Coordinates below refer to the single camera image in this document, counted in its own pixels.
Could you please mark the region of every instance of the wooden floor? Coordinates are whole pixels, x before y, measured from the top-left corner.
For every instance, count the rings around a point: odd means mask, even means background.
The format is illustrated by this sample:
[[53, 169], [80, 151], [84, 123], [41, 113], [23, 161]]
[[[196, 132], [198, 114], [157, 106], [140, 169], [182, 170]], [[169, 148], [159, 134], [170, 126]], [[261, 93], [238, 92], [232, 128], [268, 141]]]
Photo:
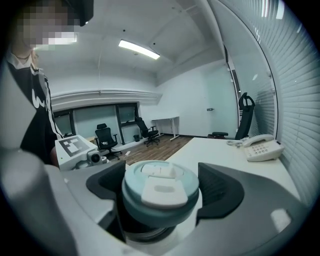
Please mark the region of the wooden floor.
[[123, 160], [125, 154], [128, 151], [131, 151], [129, 156], [124, 159], [128, 165], [132, 165], [143, 160], [165, 161], [192, 139], [189, 137], [178, 137], [171, 141], [170, 139], [172, 137], [173, 136], [162, 135], [159, 137], [159, 145], [154, 143], [153, 145], [150, 144], [148, 147], [146, 147], [146, 145], [142, 143], [138, 146], [123, 150], [122, 154], [118, 154], [118, 156], [120, 160]]

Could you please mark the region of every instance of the cable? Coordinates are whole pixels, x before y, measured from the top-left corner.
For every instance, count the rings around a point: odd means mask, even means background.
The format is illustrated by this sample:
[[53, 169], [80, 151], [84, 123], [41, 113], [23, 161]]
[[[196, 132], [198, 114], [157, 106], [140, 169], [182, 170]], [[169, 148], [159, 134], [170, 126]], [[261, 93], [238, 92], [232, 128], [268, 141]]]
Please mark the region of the cable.
[[249, 139], [249, 137], [245, 137], [240, 140], [228, 140], [226, 142], [226, 144], [229, 146], [234, 146], [234, 147], [240, 148], [242, 146], [242, 143], [247, 139]]

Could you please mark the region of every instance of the white wall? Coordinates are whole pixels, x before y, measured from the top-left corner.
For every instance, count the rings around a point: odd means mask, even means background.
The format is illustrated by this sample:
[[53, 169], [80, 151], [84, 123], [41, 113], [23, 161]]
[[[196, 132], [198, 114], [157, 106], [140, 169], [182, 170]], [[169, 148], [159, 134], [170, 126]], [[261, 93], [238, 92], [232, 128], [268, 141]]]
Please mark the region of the white wall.
[[81, 89], [119, 88], [143, 91], [156, 89], [156, 78], [150, 72], [123, 66], [101, 65], [100, 79], [97, 66], [79, 64], [72, 67], [45, 67], [51, 95]]
[[[176, 76], [157, 87], [162, 97], [157, 106], [151, 106], [143, 114], [145, 118], [152, 120], [159, 113], [177, 113], [178, 133], [181, 135], [207, 136], [216, 132], [228, 132], [234, 137], [237, 128], [237, 100], [234, 85], [227, 71], [224, 60], [202, 65]], [[221, 94], [222, 97], [213, 97], [212, 93]], [[222, 119], [215, 119], [215, 112], [224, 111], [223, 106], [230, 106], [223, 113]], [[218, 123], [219, 130], [215, 130], [214, 123]], [[169, 122], [161, 121], [161, 132], [172, 134]]]

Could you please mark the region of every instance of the person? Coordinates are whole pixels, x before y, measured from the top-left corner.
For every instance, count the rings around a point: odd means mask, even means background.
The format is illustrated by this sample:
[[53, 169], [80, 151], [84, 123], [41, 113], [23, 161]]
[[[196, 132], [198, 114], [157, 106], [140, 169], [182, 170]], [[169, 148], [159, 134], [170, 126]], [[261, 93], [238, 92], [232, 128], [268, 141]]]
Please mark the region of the person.
[[[38, 0], [33, 6], [26, 6], [17, 18], [1, 65], [0, 116], [5, 121], [0, 124], [0, 148], [20, 147], [45, 164], [57, 167], [55, 140], [63, 136], [55, 123], [49, 81], [37, 68], [34, 48], [48, 44], [49, 38], [70, 31], [75, 25], [86, 23], [83, 16], [77, 15], [79, 2]], [[90, 2], [92, 15], [89, 13], [86, 21], [93, 16], [93, 1]], [[7, 108], [16, 109], [15, 115], [7, 116], [4, 110]]]

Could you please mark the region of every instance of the white telephone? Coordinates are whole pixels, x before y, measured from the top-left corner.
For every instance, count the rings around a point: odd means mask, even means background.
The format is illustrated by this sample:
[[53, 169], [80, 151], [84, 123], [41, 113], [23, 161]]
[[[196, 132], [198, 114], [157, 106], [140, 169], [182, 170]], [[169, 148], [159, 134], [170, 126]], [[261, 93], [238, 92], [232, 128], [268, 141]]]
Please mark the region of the white telephone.
[[246, 159], [249, 162], [277, 159], [285, 149], [285, 147], [270, 134], [262, 134], [248, 138], [242, 145]]

